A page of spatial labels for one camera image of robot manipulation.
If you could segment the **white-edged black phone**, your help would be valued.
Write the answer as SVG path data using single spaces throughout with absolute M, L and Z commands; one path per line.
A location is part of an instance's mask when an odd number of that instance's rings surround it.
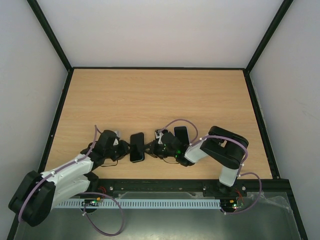
M 175 126 L 173 130 L 174 130 L 174 135 L 179 139 L 179 141 L 183 145 L 190 144 L 188 128 L 186 126 Z

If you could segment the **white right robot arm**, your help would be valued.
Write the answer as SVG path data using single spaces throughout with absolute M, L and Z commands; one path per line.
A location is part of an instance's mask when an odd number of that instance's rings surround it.
M 218 126 L 212 126 L 207 135 L 191 141 L 186 126 L 156 130 L 155 140 L 144 146 L 144 152 L 154 158 L 175 158 L 182 166 L 189 167 L 201 159 L 211 157 L 222 165 L 218 191 L 229 196 L 236 189 L 244 161 L 248 158 L 249 141 L 241 135 Z

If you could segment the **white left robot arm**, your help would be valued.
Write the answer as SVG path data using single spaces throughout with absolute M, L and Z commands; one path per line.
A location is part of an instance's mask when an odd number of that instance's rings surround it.
M 116 162 L 129 152 L 130 145 L 120 139 L 118 132 L 96 130 L 93 141 L 72 160 L 52 170 L 27 173 L 8 208 L 17 214 L 19 221 L 35 227 L 61 202 L 82 193 L 103 193 L 93 171 L 105 160 Z

